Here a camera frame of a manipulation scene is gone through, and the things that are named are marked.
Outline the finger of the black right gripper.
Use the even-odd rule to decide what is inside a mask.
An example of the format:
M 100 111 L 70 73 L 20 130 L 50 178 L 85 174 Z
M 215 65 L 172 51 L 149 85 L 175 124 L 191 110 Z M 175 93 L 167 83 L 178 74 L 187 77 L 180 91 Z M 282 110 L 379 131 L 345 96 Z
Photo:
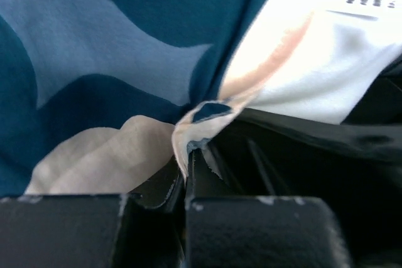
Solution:
M 237 192 L 326 202 L 358 267 L 401 266 L 400 61 L 339 125 L 248 109 L 209 151 Z

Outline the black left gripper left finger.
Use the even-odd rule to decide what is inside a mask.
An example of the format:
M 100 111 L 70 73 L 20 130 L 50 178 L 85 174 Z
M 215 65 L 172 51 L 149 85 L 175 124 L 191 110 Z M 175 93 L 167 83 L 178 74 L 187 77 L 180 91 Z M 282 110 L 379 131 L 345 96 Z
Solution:
M 2 267 L 180 267 L 174 160 L 130 193 L 3 195 Z

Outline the blue cartoon print pillowcase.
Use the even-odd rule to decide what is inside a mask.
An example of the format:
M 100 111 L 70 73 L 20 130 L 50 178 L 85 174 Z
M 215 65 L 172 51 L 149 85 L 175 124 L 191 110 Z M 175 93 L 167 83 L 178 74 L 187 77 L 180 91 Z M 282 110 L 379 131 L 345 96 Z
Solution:
M 1 194 L 126 193 L 265 0 L 1 0 Z

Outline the white pillow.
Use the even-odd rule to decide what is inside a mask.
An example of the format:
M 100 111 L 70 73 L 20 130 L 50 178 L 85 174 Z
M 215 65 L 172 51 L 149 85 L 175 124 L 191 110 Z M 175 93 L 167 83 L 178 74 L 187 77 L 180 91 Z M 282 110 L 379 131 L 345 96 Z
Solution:
M 219 90 L 234 109 L 338 124 L 401 55 L 401 17 L 327 9 L 326 0 L 267 0 Z

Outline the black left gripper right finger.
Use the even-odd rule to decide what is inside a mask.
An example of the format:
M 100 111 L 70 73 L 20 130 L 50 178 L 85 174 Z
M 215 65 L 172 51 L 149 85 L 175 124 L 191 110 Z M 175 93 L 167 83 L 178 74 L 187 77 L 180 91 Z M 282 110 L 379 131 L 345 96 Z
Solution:
M 200 151 L 190 155 L 187 267 L 350 267 L 339 223 L 319 198 L 239 196 Z

